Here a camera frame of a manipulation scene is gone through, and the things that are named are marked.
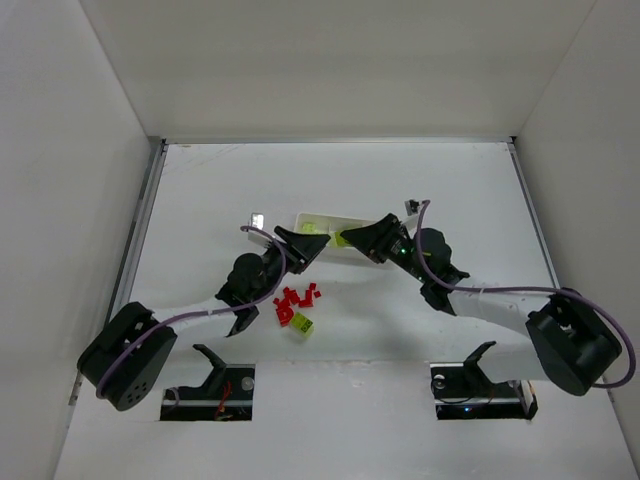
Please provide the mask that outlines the red lego pile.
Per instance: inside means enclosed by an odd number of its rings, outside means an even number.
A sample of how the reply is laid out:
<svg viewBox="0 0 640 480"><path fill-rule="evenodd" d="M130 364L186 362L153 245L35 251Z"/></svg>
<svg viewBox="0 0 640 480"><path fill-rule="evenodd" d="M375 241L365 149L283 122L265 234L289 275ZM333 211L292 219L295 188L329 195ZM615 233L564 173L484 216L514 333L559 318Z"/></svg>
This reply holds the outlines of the red lego pile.
<svg viewBox="0 0 640 480"><path fill-rule="evenodd" d="M285 286L272 300L279 325L288 326L299 310L312 308L321 297L322 292L315 282L309 283L305 289Z"/></svg>

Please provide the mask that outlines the lime green long lego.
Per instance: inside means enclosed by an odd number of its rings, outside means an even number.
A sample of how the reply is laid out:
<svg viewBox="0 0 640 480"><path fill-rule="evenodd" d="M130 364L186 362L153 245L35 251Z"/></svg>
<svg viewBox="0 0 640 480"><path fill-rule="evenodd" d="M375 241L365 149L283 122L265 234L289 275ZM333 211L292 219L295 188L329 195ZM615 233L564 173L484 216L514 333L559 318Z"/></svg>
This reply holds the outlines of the lime green long lego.
<svg viewBox="0 0 640 480"><path fill-rule="evenodd" d="M308 317L296 312L292 317L289 327L304 338L308 338L315 329L315 324Z"/></svg>

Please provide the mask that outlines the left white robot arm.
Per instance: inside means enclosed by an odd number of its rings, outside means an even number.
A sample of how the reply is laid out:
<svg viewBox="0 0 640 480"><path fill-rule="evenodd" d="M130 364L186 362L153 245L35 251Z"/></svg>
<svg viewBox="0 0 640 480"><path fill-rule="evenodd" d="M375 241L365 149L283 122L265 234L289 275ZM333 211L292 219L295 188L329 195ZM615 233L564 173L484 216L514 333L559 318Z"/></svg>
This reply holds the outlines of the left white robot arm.
<svg viewBox="0 0 640 480"><path fill-rule="evenodd" d="M272 234L253 225L241 227L266 241L261 254L244 253L214 299L219 308L182 312L163 321L139 302L116 313L77 361L79 373L99 399L127 411L148 395L178 338L177 332L197 321L223 319L223 336L243 333L258 317L258 305L272 297L288 274L301 274L330 242L328 234L304 234L280 226Z"/></svg>

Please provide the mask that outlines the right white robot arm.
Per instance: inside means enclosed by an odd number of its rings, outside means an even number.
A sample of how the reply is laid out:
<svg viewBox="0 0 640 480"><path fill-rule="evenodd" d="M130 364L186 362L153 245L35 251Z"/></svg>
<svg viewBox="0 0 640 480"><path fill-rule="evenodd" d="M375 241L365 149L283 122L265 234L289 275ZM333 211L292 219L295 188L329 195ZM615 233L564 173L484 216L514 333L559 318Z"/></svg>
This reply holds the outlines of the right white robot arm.
<svg viewBox="0 0 640 480"><path fill-rule="evenodd" d="M533 378L582 396L631 345L601 308L570 289L491 286L455 267L444 234L409 228L393 214L340 232L341 239L376 264L392 262L416 279L434 310L474 318L527 337L540 364Z"/></svg>

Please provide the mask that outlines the small lime green lego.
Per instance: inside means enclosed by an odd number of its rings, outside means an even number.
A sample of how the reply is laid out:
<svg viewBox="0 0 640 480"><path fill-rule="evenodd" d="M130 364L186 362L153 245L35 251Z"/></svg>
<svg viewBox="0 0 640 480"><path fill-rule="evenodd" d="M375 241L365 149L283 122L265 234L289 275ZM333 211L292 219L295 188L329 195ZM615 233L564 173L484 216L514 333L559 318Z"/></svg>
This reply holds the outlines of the small lime green lego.
<svg viewBox="0 0 640 480"><path fill-rule="evenodd" d="M346 248L350 246L350 242L342 236L342 231L335 231L333 233L333 241L336 248Z"/></svg>

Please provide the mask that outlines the white three-compartment tray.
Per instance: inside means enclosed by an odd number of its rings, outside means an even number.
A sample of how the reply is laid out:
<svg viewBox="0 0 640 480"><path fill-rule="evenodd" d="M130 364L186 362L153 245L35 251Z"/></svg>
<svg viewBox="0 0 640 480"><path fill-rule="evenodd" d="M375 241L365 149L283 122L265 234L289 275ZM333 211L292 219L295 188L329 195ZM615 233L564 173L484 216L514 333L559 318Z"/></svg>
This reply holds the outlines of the white three-compartment tray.
<svg viewBox="0 0 640 480"><path fill-rule="evenodd" d="M371 220L341 217L318 213L298 213L294 232L300 234L326 234L330 240L318 259L345 265L358 265L368 268L389 269L390 263L376 264L346 242L341 233L373 224Z"/></svg>

